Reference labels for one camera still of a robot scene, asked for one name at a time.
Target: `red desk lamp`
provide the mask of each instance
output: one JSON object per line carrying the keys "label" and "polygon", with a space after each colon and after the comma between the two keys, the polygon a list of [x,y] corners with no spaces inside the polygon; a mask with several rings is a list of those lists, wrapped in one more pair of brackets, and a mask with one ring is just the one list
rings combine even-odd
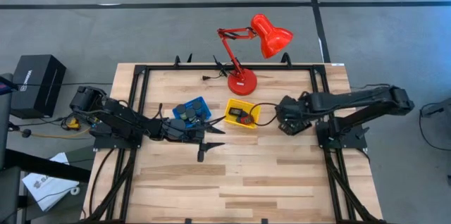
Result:
{"label": "red desk lamp", "polygon": [[[239,35],[236,32],[247,32],[247,35]],[[280,27],[274,27],[268,18],[262,14],[257,14],[252,18],[251,27],[229,30],[218,29],[218,35],[235,66],[235,69],[228,76],[228,87],[232,92],[239,95],[252,93],[257,87],[257,77],[251,70],[241,67],[240,62],[230,50],[227,39],[253,39],[258,35],[261,38],[263,57],[270,58],[285,48],[293,38],[293,33]]]}

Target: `concrete floor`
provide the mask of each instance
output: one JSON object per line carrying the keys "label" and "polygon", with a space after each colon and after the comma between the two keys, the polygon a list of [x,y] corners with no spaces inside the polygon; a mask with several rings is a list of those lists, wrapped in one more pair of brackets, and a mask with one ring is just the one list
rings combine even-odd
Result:
{"label": "concrete floor", "polygon": [[[115,4],[200,1],[309,0],[0,0],[0,4]],[[319,0],[447,1],[447,0]],[[242,27],[255,13],[295,34],[287,48],[293,62],[321,62],[314,16],[303,8],[197,8],[106,10],[0,10],[0,72],[13,73],[21,55],[53,54],[68,67],[64,82],[112,82],[120,62],[211,61],[227,54],[219,27]],[[407,89],[416,109],[405,117],[371,121],[366,136],[371,169],[384,218],[394,223],[449,223],[451,153],[430,148],[421,138],[418,109],[451,97],[451,8],[322,8],[330,59],[345,63],[351,85],[387,82]],[[264,61],[254,42],[232,42],[241,61]],[[56,116],[69,112],[76,87],[63,87]],[[33,123],[39,121],[13,122]],[[451,148],[449,118],[424,120],[433,144]],[[53,125],[35,132],[64,133]],[[48,157],[92,144],[92,140],[24,139],[11,134],[8,147]],[[54,217],[74,221],[79,210]],[[49,223],[40,218],[36,223]]]}

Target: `wooden table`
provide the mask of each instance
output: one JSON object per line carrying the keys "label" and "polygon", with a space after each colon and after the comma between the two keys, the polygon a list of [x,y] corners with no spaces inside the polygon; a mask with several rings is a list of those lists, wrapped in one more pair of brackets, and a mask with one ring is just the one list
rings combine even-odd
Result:
{"label": "wooden table", "polygon": [[[134,63],[120,63],[111,98],[127,100]],[[325,64],[330,92],[350,92],[343,65]],[[224,77],[202,81],[203,75],[217,76],[217,71],[152,71],[147,88],[144,115],[153,116],[163,103],[164,116],[173,117],[172,108],[203,96],[212,118],[221,117],[229,98],[252,103],[278,103],[285,95],[297,98],[311,92],[308,72],[299,70],[257,71],[257,89],[240,97],[227,87]],[[139,101],[138,89],[135,110]],[[338,111],[346,116],[352,109]],[[260,123],[274,116],[272,106],[262,106]],[[137,152],[127,223],[334,223],[330,187],[323,150],[317,145],[314,128],[296,136],[287,136],[275,121],[250,130],[226,122],[218,129],[225,135],[206,134],[206,142],[225,142],[210,150],[203,163],[196,161],[197,145],[155,142],[143,139]],[[96,154],[92,181],[108,150]],[[101,170],[94,193],[94,206],[110,190],[117,150]],[[354,149],[343,151],[351,188],[367,209],[382,218],[369,162]],[[340,205],[346,218],[345,200],[340,191]],[[122,191],[118,193],[114,216],[117,218]],[[84,209],[88,212],[89,194]]]}

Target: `black case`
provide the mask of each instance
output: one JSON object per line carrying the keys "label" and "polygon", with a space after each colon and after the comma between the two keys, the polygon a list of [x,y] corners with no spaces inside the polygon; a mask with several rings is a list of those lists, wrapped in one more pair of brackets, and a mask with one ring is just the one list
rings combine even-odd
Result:
{"label": "black case", "polygon": [[66,67],[52,55],[21,56],[14,72],[13,82],[19,90],[13,93],[11,115],[52,117],[65,72]]}

